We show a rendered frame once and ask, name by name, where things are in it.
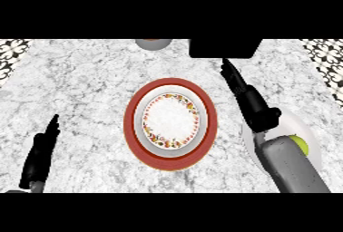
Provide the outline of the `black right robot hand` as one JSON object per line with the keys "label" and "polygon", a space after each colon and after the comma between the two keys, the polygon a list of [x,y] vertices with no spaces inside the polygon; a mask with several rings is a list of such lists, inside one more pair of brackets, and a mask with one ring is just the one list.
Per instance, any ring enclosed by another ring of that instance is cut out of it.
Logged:
{"label": "black right robot hand", "polygon": [[222,59],[222,77],[227,80],[246,123],[253,132],[264,132],[278,127],[281,110],[270,107],[258,89],[249,85],[227,58]]}

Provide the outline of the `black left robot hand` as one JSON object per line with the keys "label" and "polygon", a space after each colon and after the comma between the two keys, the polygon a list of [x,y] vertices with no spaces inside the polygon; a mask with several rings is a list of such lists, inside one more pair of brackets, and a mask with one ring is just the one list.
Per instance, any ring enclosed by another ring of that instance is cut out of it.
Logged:
{"label": "black left robot hand", "polygon": [[33,182],[46,182],[51,173],[51,159],[57,145],[60,130],[60,115],[55,114],[46,131],[34,136],[34,144],[23,166],[20,188],[30,189]]}

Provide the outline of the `green pear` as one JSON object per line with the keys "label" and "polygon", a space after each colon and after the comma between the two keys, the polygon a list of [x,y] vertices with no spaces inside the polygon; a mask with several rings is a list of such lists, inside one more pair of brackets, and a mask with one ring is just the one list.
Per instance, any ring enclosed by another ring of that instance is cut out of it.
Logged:
{"label": "green pear", "polygon": [[298,144],[301,150],[304,151],[305,153],[305,156],[308,156],[308,153],[309,153],[309,146],[308,146],[308,143],[307,141],[295,134],[295,135],[290,135],[289,136],[290,139],[295,141],[295,143]]}

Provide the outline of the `white plate with floral rim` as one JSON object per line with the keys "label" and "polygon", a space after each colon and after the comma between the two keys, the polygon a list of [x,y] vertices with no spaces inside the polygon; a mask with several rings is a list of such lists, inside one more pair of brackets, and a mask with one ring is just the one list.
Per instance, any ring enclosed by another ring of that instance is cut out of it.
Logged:
{"label": "white plate with floral rim", "polygon": [[207,133],[207,108],[196,91],[172,84],[150,90],[138,101],[135,132],[159,158],[178,158],[196,150]]}

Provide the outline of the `red round placemat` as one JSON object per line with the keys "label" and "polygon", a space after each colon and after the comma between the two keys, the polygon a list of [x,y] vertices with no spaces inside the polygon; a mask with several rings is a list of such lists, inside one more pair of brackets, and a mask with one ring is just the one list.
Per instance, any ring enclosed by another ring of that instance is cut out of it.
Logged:
{"label": "red round placemat", "polygon": [[190,168],[207,155],[218,134],[218,112],[200,86],[181,78],[150,82],[129,101],[123,134],[148,166]]}

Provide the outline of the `grey round pot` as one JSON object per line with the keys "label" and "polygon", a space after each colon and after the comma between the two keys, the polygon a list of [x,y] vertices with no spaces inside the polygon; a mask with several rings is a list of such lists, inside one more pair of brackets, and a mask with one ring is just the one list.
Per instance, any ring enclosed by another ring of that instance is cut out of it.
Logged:
{"label": "grey round pot", "polygon": [[154,40],[147,40],[147,39],[137,39],[137,45],[148,51],[159,51],[165,49],[172,43],[171,39],[154,39]]}

